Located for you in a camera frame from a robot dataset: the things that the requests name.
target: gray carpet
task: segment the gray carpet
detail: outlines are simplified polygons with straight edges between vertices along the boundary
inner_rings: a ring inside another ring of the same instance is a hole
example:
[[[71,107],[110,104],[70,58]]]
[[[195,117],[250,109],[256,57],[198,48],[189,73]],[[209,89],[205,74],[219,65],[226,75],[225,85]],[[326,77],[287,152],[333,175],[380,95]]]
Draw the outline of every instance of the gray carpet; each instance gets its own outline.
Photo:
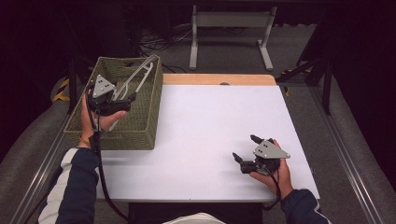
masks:
[[[281,71],[295,66],[314,29],[315,26],[285,26],[273,29],[268,43],[268,51],[275,68],[271,73],[265,71],[256,44],[257,36],[261,34],[260,30],[247,29],[239,35],[232,35],[224,30],[201,31],[197,69],[193,73],[271,74],[278,77]],[[151,53],[160,55],[166,65],[179,66],[192,73],[188,70],[190,47],[191,42],[184,40],[164,51]],[[172,67],[172,69],[182,73],[178,68]],[[301,83],[287,85],[290,86],[290,96],[285,96],[285,102],[308,163],[313,170],[321,197],[319,202],[322,212],[332,223],[371,223],[340,162],[331,132],[320,115],[321,108],[317,107],[310,93],[312,89]],[[26,129],[1,163],[0,223],[8,223],[17,210],[24,193],[35,177],[35,172],[59,132],[67,109],[67,102],[55,102]],[[383,223],[396,223],[395,192],[376,164],[335,80],[332,82],[331,112],[331,118]],[[67,150],[73,145],[66,138],[59,150]],[[127,204],[117,204],[126,213]],[[125,223],[105,202],[99,201],[95,206],[95,223]],[[279,206],[272,211],[263,212],[263,223],[285,223]]]

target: white tabletop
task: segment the white tabletop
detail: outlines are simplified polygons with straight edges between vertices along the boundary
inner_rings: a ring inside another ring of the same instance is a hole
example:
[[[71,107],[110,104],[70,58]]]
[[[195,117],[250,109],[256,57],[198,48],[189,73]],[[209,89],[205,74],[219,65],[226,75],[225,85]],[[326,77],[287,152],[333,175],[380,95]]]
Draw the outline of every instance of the white tabletop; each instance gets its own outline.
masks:
[[[264,184],[243,175],[233,152],[253,160],[250,140],[275,138],[296,189],[319,198],[278,86],[164,85],[153,150],[103,151],[109,195],[125,202],[269,202]],[[98,198],[103,199],[98,184]]]

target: black cable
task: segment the black cable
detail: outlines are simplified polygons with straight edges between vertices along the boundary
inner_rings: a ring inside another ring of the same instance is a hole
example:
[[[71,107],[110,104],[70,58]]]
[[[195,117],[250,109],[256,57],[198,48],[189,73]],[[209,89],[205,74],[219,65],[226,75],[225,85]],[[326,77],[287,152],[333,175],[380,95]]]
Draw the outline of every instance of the black cable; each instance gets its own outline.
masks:
[[[170,71],[172,71],[173,73],[175,73],[175,72],[174,72],[173,70],[171,70],[169,67],[178,68],[178,69],[180,69],[181,71],[183,71],[184,73],[187,73],[186,70],[184,70],[182,67],[179,67],[179,66],[165,65],[165,64],[163,64],[163,66],[166,67],[167,69],[169,69]]]
[[[101,183],[102,183],[103,193],[105,194],[105,198],[106,198],[108,205],[110,205],[110,207],[114,210],[114,212],[116,212],[120,217],[122,217],[123,219],[128,221],[128,217],[125,216],[120,211],[120,209],[113,203],[110,196],[108,195],[108,190],[107,190],[107,185],[106,185],[106,180],[105,180],[105,173],[103,171],[102,153],[101,153],[101,149],[100,149],[100,123],[99,123],[100,111],[97,111],[99,113],[97,113],[98,118],[97,118],[97,127],[96,127],[96,125],[93,123],[91,109],[90,109],[90,105],[88,103],[88,98],[86,98],[86,100],[87,100],[87,110],[88,110],[88,114],[90,116],[91,125],[95,129],[95,132],[93,132],[93,136],[90,137],[90,143],[91,143],[92,149],[95,150],[96,154],[99,157],[99,176],[100,176]]]
[[[269,206],[265,206],[264,204],[262,205],[262,210],[269,211],[280,201],[281,192],[280,192],[279,184],[276,181],[276,179],[274,178],[274,175],[271,174],[271,172],[269,172],[269,170],[266,167],[265,167],[265,169],[267,170],[268,174],[270,174],[271,178],[273,179],[273,181],[276,185],[276,200],[274,201],[274,203]]]
[[[171,69],[169,66],[166,66],[165,64],[163,64],[163,67],[167,68],[169,71],[175,73],[175,71],[173,69]]]
[[[163,51],[165,49],[170,48],[172,45],[182,41],[185,37],[191,32],[189,30],[186,34],[184,34],[180,39],[175,40],[172,38],[171,42],[166,42],[161,38],[149,38],[148,40],[141,41],[139,46],[145,49],[148,49],[145,53],[151,53],[154,50]]]

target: finger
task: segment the finger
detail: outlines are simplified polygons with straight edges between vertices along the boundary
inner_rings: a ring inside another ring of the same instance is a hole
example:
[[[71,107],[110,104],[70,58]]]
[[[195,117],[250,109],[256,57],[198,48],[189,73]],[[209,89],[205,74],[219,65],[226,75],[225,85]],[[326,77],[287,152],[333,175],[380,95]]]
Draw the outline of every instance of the finger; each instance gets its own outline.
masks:
[[[280,147],[279,143],[274,139],[274,145],[276,145],[277,147]]]
[[[108,122],[114,123],[119,119],[125,118],[126,114],[127,114],[127,112],[122,110],[122,111],[116,112],[116,113],[108,116],[107,120],[108,120]]]
[[[288,166],[288,164],[286,163],[286,159],[285,158],[281,158],[280,159],[280,166],[285,166],[285,167]]]
[[[83,106],[85,106],[85,104],[87,103],[85,101],[85,94],[82,94],[81,103],[82,103]]]
[[[269,176],[261,175],[257,172],[251,172],[249,175],[265,185],[272,183],[272,179]]]

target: green basket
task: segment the green basket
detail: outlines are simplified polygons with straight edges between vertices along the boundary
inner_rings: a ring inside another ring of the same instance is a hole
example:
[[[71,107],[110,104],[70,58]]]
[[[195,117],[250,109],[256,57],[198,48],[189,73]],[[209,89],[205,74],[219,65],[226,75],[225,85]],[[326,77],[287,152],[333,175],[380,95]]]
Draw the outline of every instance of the green basket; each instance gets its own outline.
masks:
[[[119,90],[125,80],[145,60],[144,58],[100,57],[90,80],[96,80],[96,77],[101,75],[112,83],[117,82],[116,86]],[[121,119],[113,131],[108,132],[107,136],[102,139],[102,150],[154,149],[163,89],[163,70],[161,59],[153,63],[154,67],[139,90],[136,100],[132,102],[132,108],[128,116]],[[146,72],[147,70],[142,69],[130,81],[127,95],[136,89]],[[81,98],[64,128],[64,133],[76,143],[79,142],[81,135],[80,110]]]

